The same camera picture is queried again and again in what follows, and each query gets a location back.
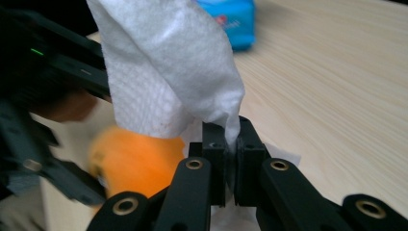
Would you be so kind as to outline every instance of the metal screw hole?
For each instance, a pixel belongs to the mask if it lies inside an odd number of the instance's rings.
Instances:
[[[383,208],[368,200],[358,200],[356,207],[360,212],[372,218],[381,219],[387,216]]]
[[[127,197],[115,203],[113,212],[118,216],[125,216],[135,211],[138,208],[138,205],[139,202],[136,198]]]

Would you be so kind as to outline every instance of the paper towel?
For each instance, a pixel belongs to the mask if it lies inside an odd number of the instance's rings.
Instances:
[[[224,127],[234,146],[244,89],[228,37],[213,18],[191,0],[88,3],[119,126],[173,138],[198,119]]]

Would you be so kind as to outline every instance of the table surface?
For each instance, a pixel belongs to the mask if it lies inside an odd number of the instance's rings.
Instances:
[[[379,0],[259,0],[252,49],[236,53],[241,115],[261,139],[301,155],[328,199],[366,193],[408,218],[408,7]],[[79,165],[114,123],[101,102],[83,123],[48,123]],[[85,230],[91,211],[43,182],[47,230]]]

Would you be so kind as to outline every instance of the blue box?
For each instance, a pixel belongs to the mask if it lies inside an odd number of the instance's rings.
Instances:
[[[253,0],[196,0],[222,26],[235,51],[246,50],[255,42]]]

